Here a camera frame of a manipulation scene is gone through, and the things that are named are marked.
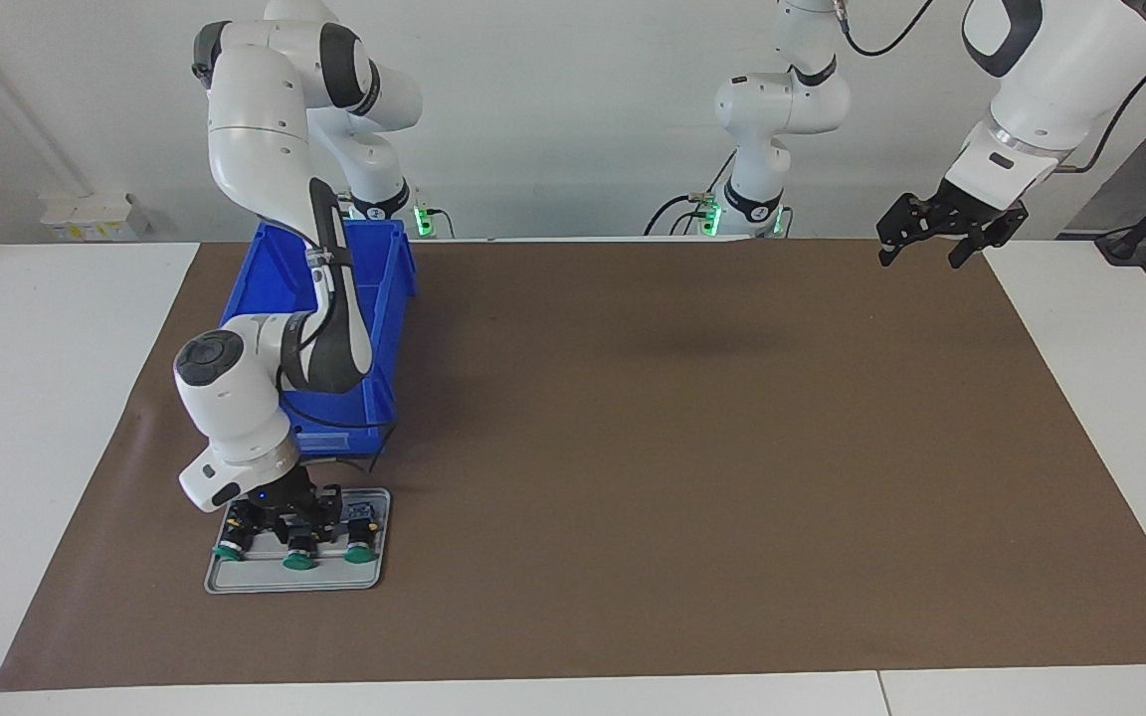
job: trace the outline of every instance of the blue storage crate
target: blue storage crate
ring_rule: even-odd
[[[283,404],[291,402],[306,416],[324,423],[286,409],[299,449],[309,456],[377,455],[382,450],[383,440],[395,425],[392,379],[405,304],[418,290],[403,223],[348,221],[344,229],[355,263],[360,312],[374,345],[374,367],[362,384],[346,394],[295,391],[283,396]],[[313,276],[304,253],[304,239],[295,233],[260,223],[222,321],[241,314],[313,312]]]

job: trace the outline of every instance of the robotic arm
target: robotic arm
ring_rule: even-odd
[[[936,194],[905,194],[878,222],[884,267],[937,235],[960,237],[955,268],[1004,245],[1028,218],[1022,196],[1145,79],[1146,0],[973,0],[963,37],[999,93]]]
[[[351,204],[351,217],[372,221],[401,219],[405,226],[415,226],[419,235],[427,236],[432,226],[418,188],[410,186],[401,173],[400,159],[391,142],[374,134],[395,128],[405,127],[376,128],[369,118],[351,112],[308,110],[308,132],[313,141],[330,151],[347,178],[350,191],[345,198]]]
[[[285,502],[308,504],[281,391],[347,393],[374,361],[337,196],[313,172],[309,126],[323,136],[337,136],[338,126],[408,127],[418,121],[422,95],[403,73],[370,60],[319,0],[274,0],[264,19],[203,27],[194,73],[210,96],[211,175],[241,207],[304,239],[317,305],[309,313],[233,317],[179,352],[179,394],[210,440],[179,483],[209,512],[254,488],[267,488],[261,499],[285,493],[275,486],[295,472],[298,493]],[[351,150],[342,145],[331,148],[344,158]],[[386,171],[351,172],[350,181],[354,194],[392,205],[400,168],[390,145],[382,147]]]
[[[851,93],[837,72],[837,38],[833,0],[780,0],[774,39],[787,71],[732,78],[720,88],[720,123],[737,151],[717,198],[717,233],[772,230],[790,171],[779,135],[832,132],[847,117]]]

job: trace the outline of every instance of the brown paper mat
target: brown paper mat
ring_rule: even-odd
[[[244,250],[197,254],[0,690],[1146,662],[1145,535],[944,245],[421,245],[382,584],[209,597],[171,359]]]

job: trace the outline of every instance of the gray tray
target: gray tray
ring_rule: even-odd
[[[270,593],[290,591],[337,591],[350,589],[369,589],[378,583],[383,572],[383,557],[387,553],[387,526],[391,520],[392,494],[386,489],[347,488],[343,490],[344,513],[347,506],[359,502],[369,502],[378,517],[378,538],[374,548],[378,559],[368,565],[351,565],[344,560],[347,550],[347,530],[337,533],[336,543],[319,544],[317,566],[313,569],[297,572],[282,566],[285,557],[285,545],[277,541],[273,533],[256,536],[251,549],[246,550],[242,561],[220,561],[210,558],[206,569],[206,591],[210,593]],[[228,512],[223,512],[227,520]],[[219,544],[223,535],[223,524],[220,521],[219,535],[214,543]]]

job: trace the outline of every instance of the green led light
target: green led light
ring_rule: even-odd
[[[719,204],[714,204],[711,207],[708,215],[708,221],[701,223],[701,233],[706,236],[719,236],[720,233],[720,219],[723,218],[723,207]]]
[[[418,205],[415,205],[415,207],[414,207],[414,221],[418,222],[418,235],[419,236],[432,236],[432,231],[433,231],[433,228],[432,228],[432,217],[429,215],[429,213],[426,212],[426,208],[418,207]]]

